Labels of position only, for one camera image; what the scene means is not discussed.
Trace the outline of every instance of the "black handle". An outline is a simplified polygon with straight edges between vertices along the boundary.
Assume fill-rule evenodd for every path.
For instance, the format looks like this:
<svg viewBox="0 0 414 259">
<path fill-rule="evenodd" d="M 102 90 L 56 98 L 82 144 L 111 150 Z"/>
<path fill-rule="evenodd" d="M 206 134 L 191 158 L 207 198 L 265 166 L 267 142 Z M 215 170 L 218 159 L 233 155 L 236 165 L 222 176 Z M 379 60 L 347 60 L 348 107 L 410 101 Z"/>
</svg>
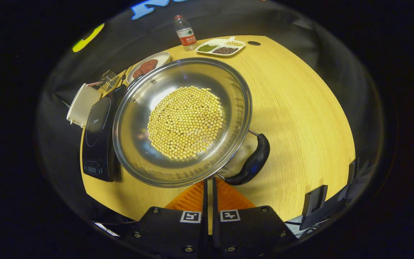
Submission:
<svg viewBox="0 0 414 259">
<path fill-rule="evenodd" d="M 263 134 L 258 134 L 257 140 L 258 146 L 255 152 L 245 161 L 244 166 L 237 175 L 225 179 L 226 183 L 230 185 L 244 184 L 254 178 L 263 168 L 269 157 L 269 141 Z"/>
</svg>

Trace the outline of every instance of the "induction cooktop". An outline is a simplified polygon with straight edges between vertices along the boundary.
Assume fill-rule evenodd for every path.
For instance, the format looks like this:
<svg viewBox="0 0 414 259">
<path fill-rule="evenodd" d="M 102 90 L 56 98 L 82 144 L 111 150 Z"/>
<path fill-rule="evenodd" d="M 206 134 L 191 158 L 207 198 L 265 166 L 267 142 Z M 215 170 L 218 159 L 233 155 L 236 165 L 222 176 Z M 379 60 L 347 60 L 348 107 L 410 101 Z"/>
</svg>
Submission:
<svg viewBox="0 0 414 259">
<path fill-rule="evenodd" d="M 82 141 L 84 173 L 107 182 L 115 180 L 120 169 L 112 131 L 116 110 L 124 94 L 125 85 L 121 85 L 92 106 Z"/>
</svg>

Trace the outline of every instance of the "black cable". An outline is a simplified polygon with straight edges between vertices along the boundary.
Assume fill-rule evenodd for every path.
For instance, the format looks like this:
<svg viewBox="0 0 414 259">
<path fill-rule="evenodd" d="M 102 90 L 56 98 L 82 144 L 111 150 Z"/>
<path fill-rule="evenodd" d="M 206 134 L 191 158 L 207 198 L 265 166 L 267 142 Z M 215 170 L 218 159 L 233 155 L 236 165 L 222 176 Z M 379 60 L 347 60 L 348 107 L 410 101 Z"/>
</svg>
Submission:
<svg viewBox="0 0 414 259">
<path fill-rule="evenodd" d="M 312 225 L 312 226 L 310 226 L 309 228 L 307 228 L 304 232 L 299 233 L 299 234 L 295 234 L 294 236 L 302 236 L 302 235 L 305 235 L 305 234 L 312 233 L 312 232 L 314 232 L 314 231 L 315 231 L 318 227 L 319 227 L 319 224 Z"/>
<path fill-rule="evenodd" d="M 129 70 L 129 68 L 130 67 L 128 67 L 125 71 L 124 71 L 124 75 L 122 75 L 122 77 L 120 78 L 120 84 L 118 84 L 118 85 L 121 85 L 123 82 L 124 82 L 124 79 L 126 78 L 126 76 L 125 76 L 125 74 L 127 73 L 127 70 Z"/>
<path fill-rule="evenodd" d="M 301 225 L 301 223 L 298 223 L 298 222 L 290 222 L 290 221 L 286 221 L 284 223 L 289 224 L 289 225 Z"/>
</svg>

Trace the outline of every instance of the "wooden table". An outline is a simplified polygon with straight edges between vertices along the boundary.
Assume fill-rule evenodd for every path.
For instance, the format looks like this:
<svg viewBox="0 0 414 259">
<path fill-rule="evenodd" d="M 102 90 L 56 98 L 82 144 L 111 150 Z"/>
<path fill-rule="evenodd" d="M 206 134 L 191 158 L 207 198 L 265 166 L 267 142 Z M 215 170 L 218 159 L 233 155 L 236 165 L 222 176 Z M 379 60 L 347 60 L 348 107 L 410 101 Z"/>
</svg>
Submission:
<svg viewBox="0 0 414 259">
<path fill-rule="evenodd" d="M 218 59 L 245 78 L 253 100 L 250 129 L 265 134 L 271 154 L 253 180 L 235 188 L 257 206 L 270 205 L 286 221 L 301 215 L 307 192 L 327 184 L 328 199 L 345 186 L 349 164 L 355 159 L 354 140 L 338 100 L 305 62 L 265 36 L 236 36 L 236 40 L 257 41 L 261 46 L 247 44 L 231 57 L 184 51 L 182 46 L 167 51 L 172 61 Z M 230 175 L 240 171 L 256 144 L 256 137 L 248 134 L 225 166 Z M 150 206 L 164 207 L 188 188 L 149 186 L 123 168 L 120 182 L 104 182 L 84 172 L 82 179 L 92 198 L 134 220 L 140 220 Z"/>
</svg>

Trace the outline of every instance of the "water bottle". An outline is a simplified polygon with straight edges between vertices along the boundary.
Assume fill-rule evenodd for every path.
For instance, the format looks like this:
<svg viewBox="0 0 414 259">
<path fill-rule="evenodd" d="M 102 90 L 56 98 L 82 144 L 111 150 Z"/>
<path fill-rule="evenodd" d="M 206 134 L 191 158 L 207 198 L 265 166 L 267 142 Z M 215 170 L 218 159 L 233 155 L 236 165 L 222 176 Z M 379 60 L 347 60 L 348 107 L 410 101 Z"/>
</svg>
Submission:
<svg viewBox="0 0 414 259">
<path fill-rule="evenodd" d="M 196 37 L 194 36 L 194 31 L 189 22 L 183 18 L 181 15 L 177 15 L 174 17 L 174 27 L 181 44 L 183 45 L 183 49 L 186 51 L 194 50 L 197 48 L 197 41 Z"/>
</svg>

